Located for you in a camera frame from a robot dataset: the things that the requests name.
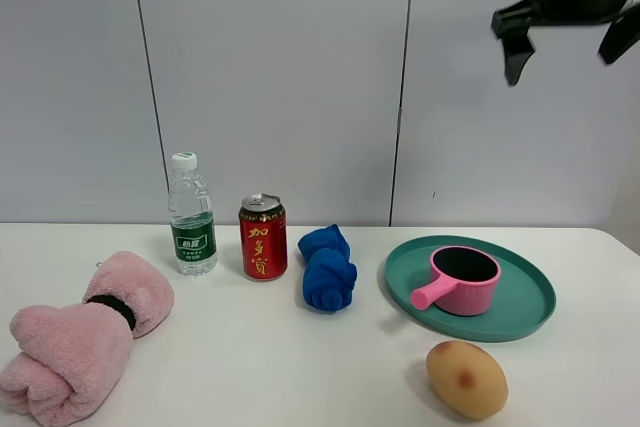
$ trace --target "plate rim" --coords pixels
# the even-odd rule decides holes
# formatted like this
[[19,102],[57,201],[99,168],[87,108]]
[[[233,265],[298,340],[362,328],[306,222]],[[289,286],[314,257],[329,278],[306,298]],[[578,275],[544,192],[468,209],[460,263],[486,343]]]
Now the plate rim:
[[[479,333],[480,337],[487,337],[487,338],[491,337],[493,339],[487,340],[486,338],[484,338],[483,340],[478,340],[477,337],[479,336],[478,335],[474,336],[474,333],[478,333],[477,331],[472,331],[467,328],[455,327],[454,328],[455,333],[452,333],[449,330],[449,326],[446,323],[443,323],[438,320],[436,320],[433,323],[425,322],[424,320],[419,319],[414,315],[412,315],[412,313],[408,310],[408,308],[405,308],[405,306],[403,305],[403,303],[406,303],[406,302],[400,299],[399,295],[397,295],[394,289],[391,288],[389,283],[389,269],[390,269],[390,266],[393,265],[393,262],[395,261],[394,256],[398,256],[397,252],[399,250],[403,250],[403,254],[404,254],[405,252],[410,252],[418,248],[434,246],[436,245],[436,242],[437,242],[436,239],[443,239],[443,240],[446,239],[446,241],[444,242],[444,245],[456,245],[451,243],[452,241],[458,241],[459,243],[457,245],[466,245],[465,241],[472,241],[474,243],[485,244],[490,248],[501,250],[509,254],[510,256],[514,256],[518,260],[523,261],[525,264],[528,264],[528,267],[533,268],[534,271],[540,276],[540,279],[533,279],[534,282],[536,282],[536,284],[539,285],[540,281],[542,280],[543,283],[547,284],[547,287],[548,287],[547,290],[551,293],[551,297],[550,297],[551,305],[548,308],[548,311],[545,313],[544,318],[539,322],[537,322],[535,325],[532,325],[531,328],[528,328],[528,329],[512,330],[508,332],[500,332],[500,331],[482,332],[482,333]],[[425,245],[425,241],[429,241],[429,240],[431,240],[432,243]],[[410,244],[416,244],[416,247],[408,248]],[[523,270],[518,265],[514,264],[514,266],[519,270]],[[501,245],[494,244],[493,242],[488,242],[482,239],[476,239],[473,237],[465,237],[465,236],[459,236],[459,235],[427,235],[423,237],[416,237],[415,239],[411,239],[406,242],[403,242],[400,245],[396,246],[387,255],[387,258],[385,259],[385,263],[384,263],[384,276],[385,276],[387,289],[389,290],[389,293],[391,294],[391,297],[393,298],[394,302],[398,305],[398,307],[400,307],[403,311],[405,311],[414,321],[430,329],[433,329],[440,334],[449,335],[449,336],[458,337],[458,338],[467,339],[467,340],[474,340],[476,342],[509,342],[509,341],[528,337],[529,335],[535,333],[538,329],[540,329],[540,327],[542,327],[549,320],[549,318],[551,318],[551,316],[553,315],[557,307],[557,295],[556,295],[555,289],[553,288],[553,284],[551,283],[549,278],[544,274],[544,272],[542,272],[535,264],[533,264],[531,261],[527,260],[526,258],[522,257],[520,254],[512,250],[509,250],[505,247],[502,247]]]

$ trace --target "potato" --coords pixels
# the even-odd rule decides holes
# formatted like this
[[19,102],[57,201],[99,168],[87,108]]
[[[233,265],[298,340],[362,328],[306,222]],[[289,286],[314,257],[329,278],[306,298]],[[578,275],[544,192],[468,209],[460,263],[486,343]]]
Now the potato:
[[470,419],[491,417],[507,402],[504,372],[493,357],[468,342],[436,345],[427,355],[427,372],[440,398]]

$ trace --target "green bottle label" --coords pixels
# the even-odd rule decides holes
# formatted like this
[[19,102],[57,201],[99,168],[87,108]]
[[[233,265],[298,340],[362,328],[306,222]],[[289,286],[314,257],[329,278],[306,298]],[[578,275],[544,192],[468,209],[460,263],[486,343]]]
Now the green bottle label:
[[176,257],[184,262],[199,262],[216,253],[216,238],[213,235],[213,221],[195,229],[171,227]]

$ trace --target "wall seam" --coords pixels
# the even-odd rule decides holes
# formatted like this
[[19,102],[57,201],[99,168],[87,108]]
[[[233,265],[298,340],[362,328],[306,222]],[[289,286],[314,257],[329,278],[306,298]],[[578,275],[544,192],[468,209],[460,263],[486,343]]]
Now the wall seam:
[[389,227],[393,222],[393,202],[396,195],[396,174],[398,172],[398,149],[400,147],[400,129],[402,124],[402,102],[404,100],[404,77],[407,68],[407,44],[409,42],[409,23],[411,21],[411,0],[407,0],[407,17],[404,28],[404,48],[402,54],[402,73],[400,77],[400,101],[398,103],[398,121],[396,124],[396,150],[393,158],[393,177],[391,180],[391,203],[389,205]]
[[140,30],[142,32],[142,42],[144,44],[144,55],[147,60],[147,72],[149,74],[149,87],[151,89],[151,99],[153,101],[153,110],[156,117],[156,128],[158,129],[158,141],[160,142],[160,155],[162,155],[162,167],[164,169],[164,181],[167,192],[169,191],[169,173],[167,172],[167,160],[164,155],[164,142],[162,141],[162,129],[160,128],[160,116],[158,115],[158,103],[156,101],[156,89],[153,83],[153,74],[151,73],[151,60],[149,59],[149,44],[147,42],[147,30],[144,25],[144,17],[142,15],[142,3],[136,0],[138,4],[138,16],[140,18]]

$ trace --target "blue cloth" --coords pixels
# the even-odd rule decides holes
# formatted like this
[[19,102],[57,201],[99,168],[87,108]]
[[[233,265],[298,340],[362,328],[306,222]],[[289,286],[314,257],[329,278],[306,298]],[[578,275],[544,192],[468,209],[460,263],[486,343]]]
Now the blue cloth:
[[307,269],[302,296],[323,312],[337,312],[351,304],[356,266],[349,262],[351,249],[337,225],[308,233],[298,242]]

